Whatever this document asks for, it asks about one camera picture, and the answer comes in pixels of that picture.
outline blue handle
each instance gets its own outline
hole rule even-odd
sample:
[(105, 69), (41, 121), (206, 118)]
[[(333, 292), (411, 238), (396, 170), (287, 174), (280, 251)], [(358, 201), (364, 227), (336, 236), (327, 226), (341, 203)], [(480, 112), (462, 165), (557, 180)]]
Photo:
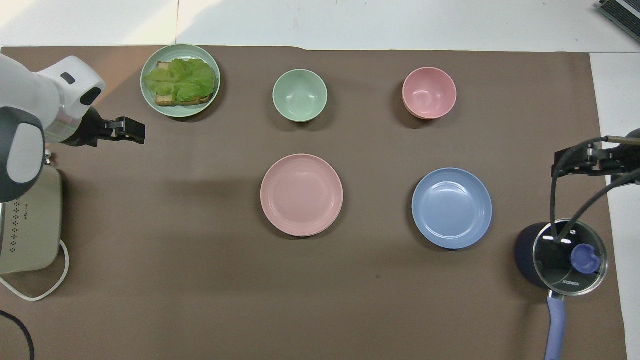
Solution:
[(547, 353), (545, 360), (560, 360), (562, 352), (562, 340), (564, 338), (564, 301), (554, 297), (547, 298), (549, 306), (549, 316), (551, 324), (549, 325), (549, 337), (547, 338)]

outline green plate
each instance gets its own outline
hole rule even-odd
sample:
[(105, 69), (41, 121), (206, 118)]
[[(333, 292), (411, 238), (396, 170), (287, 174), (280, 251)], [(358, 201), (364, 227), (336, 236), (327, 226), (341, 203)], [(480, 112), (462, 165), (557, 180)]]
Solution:
[[(209, 100), (209, 102), (205, 104), (189, 106), (158, 106), (156, 104), (156, 93), (149, 90), (142, 78), (149, 75), (151, 70), (157, 67), (157, 63), (159, 61), (171, 62), (174, 59), (200, 59), (206, 62), (211, 67), (211, 69), (213, 69), (214, 75), (216, 76), (216, 83), (214, 84), (213, 96), (211, 97), (211, 100)], [(215, 100), (216, 96), (218, 95), (218, 90), (220, 89), (220, 81), (220, 68), (216, 63), (216, 60), (213, 60), (213, 57), (208, 52), (195, 45), (175, 44), (163, 47), (162, 49), (156, 51), (156, 53), (153, 54), (149, 58), (149, 60), (147, 60), (147, 63), (142, 68), (142, 73), (140, 74), (140, 90), (142, 90), (142, 96), (144, 96), (149, 106), (151, 106), (153, 109), (156, 109), (157, 112), (169, 117), (190, 117), (196, 115), (197, 113), (201, 112), (209, 105), (211, 105), (213, 100)]]

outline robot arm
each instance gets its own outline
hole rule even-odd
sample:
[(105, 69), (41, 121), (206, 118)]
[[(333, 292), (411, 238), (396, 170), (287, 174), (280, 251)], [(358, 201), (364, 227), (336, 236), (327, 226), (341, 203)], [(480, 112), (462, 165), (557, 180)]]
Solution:
[[(611, 181), (615, 181), (624, 174), (640, 168), (640, 129), (633, 130), (626, 137), (606, 136), (604, 141), (620, 145), (603, 150), (599, 149), (596, 143), (585, 143), (580, 149), (570, 147), (558, 151), (552, 173), (560, 159), (568, 152), (571, 154), (558, 169), (558, 177), (575, 174), (610, 175)], [(632, 183), (640, 184), (640, 181), (631, 179), (623, 185)]]
[(126, 117), (104, 120), (92, 108), (106, 85), (75, 56), (34, 73), (0, 54), (0, 76), (0, 202), (33, 186), (44, 164), (45, 143), (144, 143), (143, 124)]

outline black cable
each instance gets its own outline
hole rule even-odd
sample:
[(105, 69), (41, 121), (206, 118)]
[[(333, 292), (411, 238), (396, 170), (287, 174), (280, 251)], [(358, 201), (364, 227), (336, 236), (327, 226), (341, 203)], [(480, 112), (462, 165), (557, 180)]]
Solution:
[(24, 326), (22, 321), (20, 321), (17, 317), (15, 317), (15, 316), (13, 316), (13, 315), (11, 315), (9, 313), (5, 313), (2, 310), (0, 310), (0, 316), (3, 316), (5, 318), (15, 322), (15, 324), (18, 325), (18, 327), (20, 327), (20, 330), (22, 330), (22, 332), (24, 333), (24, 336), (27, 338), (27, 344), (29, 345), (29, 359), (30, 360), (34, 360), (35, 357), (36, 357), (36, 353), (35, 353), (35, 349), (33, 348), (33, 340), (31, 339), (31, 334), (27, 330), (27, 327)]
[(575, 225), (576, 221), (582, 216), (582, 214), (587, 211), (591, 205), (593, 205), (596, 201), (598, 201), (601, 197), (603, 197), (606, 193), (611, 191), (613, 188), (617, 188), (618, 186), (626, 183), (629, 180), (640, 179), (640, 168), (631, 171), (628, 174), (625, 174), (619, 177), (617, 180), (613, 181), (611, 184), (607, 185), (604, 189), (597, 192), (594, 196), (592, 196), (589, 201), (587, 201), (579, 210), (575, 213), (575, 215), (569, 220), (569, 222), (565, 225), (560, 235), (557, 237), (558, 239), (564, 239), (564, 237), (571, 231), (573, 225)]
[(558, 238), (558, 232), (557, 232), (557, 228), (556, 228), (556, 184), (557, 184), (557, 180), (558, 177), (560, 176), (560, 170), (562, 169), (562, 167), (564, 166), (564, 163), (566, 163), (566, 161), (569, 159), (569, 157), (571, 155), (573, 155), (576, 151), (580, 150), (583, 146), (585, 145), (589, 145), (590, 143), (594, 143), (594, 142), (606, 142), (609, 140), (608, 136), (603, 136), (600, 138), (593, 138), (590, 140), (586, 140), (583, 141), (581, 143), (579, 143), (578, 145), (570, 148), (569, 150), (567, 150), (562, 157), (560, 158), (560, 160), (558, 161), (558, 163), (556, 164), (556, 167), (554, 168), (554, 172), (552, 174), (551, 177), (551, 201), (550, 201), (550, 224), (551, 224), (551, 237), (553, 237), (554, 241), (558, 242), (559, 238)]

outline sandwich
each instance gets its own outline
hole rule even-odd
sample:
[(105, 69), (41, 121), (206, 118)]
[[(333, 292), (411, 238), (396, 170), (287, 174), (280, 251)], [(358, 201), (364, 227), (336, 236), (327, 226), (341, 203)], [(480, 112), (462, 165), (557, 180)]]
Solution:
[(205, 104), (211, 100), (215, 87), (213, 70), (200, 59), (159, 61), (143, 80), (156, 93), (158, 106)]

